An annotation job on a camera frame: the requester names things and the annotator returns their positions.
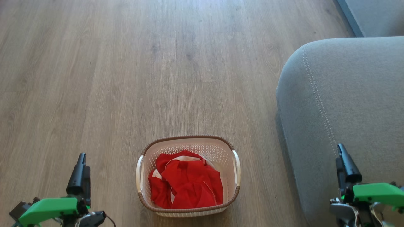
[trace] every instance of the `brown braided rim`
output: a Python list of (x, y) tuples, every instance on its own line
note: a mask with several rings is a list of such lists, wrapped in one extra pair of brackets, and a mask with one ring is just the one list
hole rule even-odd
[[(231, 150), (234, 150), (233, 145), (231, 145), (231, 143), (227, 139), (225, 139), (223, 137), (212, 136), (212, 135), (190, 135), (190, 136), (167, 137), (167, 138), (162, 138), (162, 139), (155, 140), (155, 141), (149, 143), (145, 147), (145, 149), (143, 150), (141, 155), (145, 155), (146, 152), (148, 151), (148, 149), (152, 145), (154, 145), (156, 143), (159, 143), (159, 142), (169, 141), (169, 140), (177, 140), (177, 139), (197, 139), (197, 138), (219, 139), (219, 140), (225, 142), (230, 147)], [(195, 208), (195, 209), (181, 209), (181, 210), (161, 209), (161, 208), (152, 207), (151, 205), (149, 205), (145, 201), (145, 199), (143, 198), (143, 194), (141, 192), (138, 192), (138, 195), (139, 195), (140, 202), (143, 204), (143, 206), (145, 206), (147, 209), (149, 209), (149, 210), (151, 210), (153, 212), (157, 212), (157, 213), (193, 213), (193, 212), (203, 212), (203, 211), (217, 210), (217, 209), (225, 208), (225, 207), (229, 206), (230, 204), (232, 204), (236, 200), (239, 191), (240, 191), (240, 186), (237, 186), (233, 197), (229, 201), (224, 203), (224, 204), (220, 204), (220, 205), (216, 205), (216, 206), (209, 206), (209, 207), (202, 207), (202, 208)]]

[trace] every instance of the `red garment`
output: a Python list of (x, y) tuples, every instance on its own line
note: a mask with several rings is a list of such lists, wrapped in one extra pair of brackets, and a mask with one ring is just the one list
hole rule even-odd
[(149, 175), (151, 199), (161, 208), (190, 209), (223, 203), (220, 172), (187, 150), (160, 154)]

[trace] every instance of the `white stitching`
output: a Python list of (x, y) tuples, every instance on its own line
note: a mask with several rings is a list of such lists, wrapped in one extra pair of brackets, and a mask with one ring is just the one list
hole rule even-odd
[(331, 149), (332, 149), (332, 151), (334, 153), (334, 156), (337, 157), (337, 154), (335, 153), (336, 143), (335, 143), (335, 139), (334, 139), (334, 134), (333, 134), (333, 132), (331, 130), (330, 122), (328, 121), (328, 117), (327, 117), (327, 114), (325, 112), (324, 105), (323, 105), (323, 103), (321, 101), (321, 98), (320, 98), (320, 93), (318, 92), (317, 85), (316, 85), (316, 82), (315, 82), (314, 77), (313, 77), (313, 73), (311, 72), (310, 65), (309, 65), (309, 62), (307, 60), (307, 45), (308, 44), (306, 44), (304, 46), (303, 51), (302, 51), (303, 63), (305, 65), (307, 75), (309, 76), (309, 81), (310, 81), (310, 84), (311, 84), (311, 88), (313, 89), (314, 96), (316, 97), (318, 109), (320, 110), (321, 118), (323, 119), (324, 126), (325, 126), (326, 131), (327, 131), (328, 139), (330, 140)]

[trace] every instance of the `white basket handle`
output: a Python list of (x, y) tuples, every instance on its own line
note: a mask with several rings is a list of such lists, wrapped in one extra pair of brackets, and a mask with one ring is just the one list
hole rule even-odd
[(142, 162), (143, 162), (143, 155), (140, 156), (139, 160), (137, 161), (137, 165), (136, 165), (136, 187), (137, 187), (137, 192), (139, 192), (139, 193), (142, 192), (142, 188), (141, 188), (141, 184), (140, 184), (140, 179), (141, 179), (140, 168), (142, 167)]
[(235, 177), (236, 177), (236, 185), (240, 186), (240, 181), (241, 181), (241, 169), (240, 169), (240, 159), (238, 158), (237, 152), (235, 150), (232, 150), (233, 152), (233, 158), (234, 161), (236, 163), (235, 165), (235, 170), (234, 172), (236, 173)]

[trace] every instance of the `beige plastic basket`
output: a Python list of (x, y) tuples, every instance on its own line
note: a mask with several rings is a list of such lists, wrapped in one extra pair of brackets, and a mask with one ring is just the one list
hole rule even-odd
[[(199, 154), (212, 162), (220, 172), (223, 184), (223, 204), (195, 209), (162, 209), (150, 199), (148, 176), (156, 168), (156, 159), (161, 153), (173, 154), (183, 150)], [(193, 217), (216, 214), (224, 211), (237, 198), (240, 190), (240, 160), (233, 146), (217, 136), (181, 136), (156, 140), (143, 151), (136, 166), (136, 186), (142, 204), (160, 216)]]

